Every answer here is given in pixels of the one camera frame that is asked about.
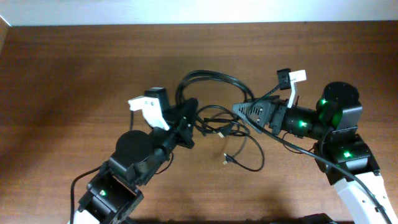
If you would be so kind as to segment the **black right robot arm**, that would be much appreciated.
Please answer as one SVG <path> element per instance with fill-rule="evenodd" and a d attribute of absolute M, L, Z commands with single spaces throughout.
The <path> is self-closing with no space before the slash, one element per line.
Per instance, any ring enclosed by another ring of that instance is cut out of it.
<path fill-rule="evenodd" d="M 397 223 L 380 167 L 357 133 L 359 92 L 345 82 L 324 88 L 314 110 L 273 93 L 233 105 L 233 112 L 277 142 L 315 159 L 355 223 Z"/>

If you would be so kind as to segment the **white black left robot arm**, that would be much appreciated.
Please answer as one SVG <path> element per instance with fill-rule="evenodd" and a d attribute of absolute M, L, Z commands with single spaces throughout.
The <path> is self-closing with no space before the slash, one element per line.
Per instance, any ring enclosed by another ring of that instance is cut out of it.
<path fill-rule="evenodd" d="M 144 198 L 139 187 L 146 185 L 161 165 L 170 161 L 177 146 L 191 149 L 198 101 L 190 98 L 166 110 L 169 130 L 155 127 L 147 134 L 124 133 L 115 152 L 99 167 L 79 199 L 71 206 L 70 223 L 130 223 L 129 215 Z"/>

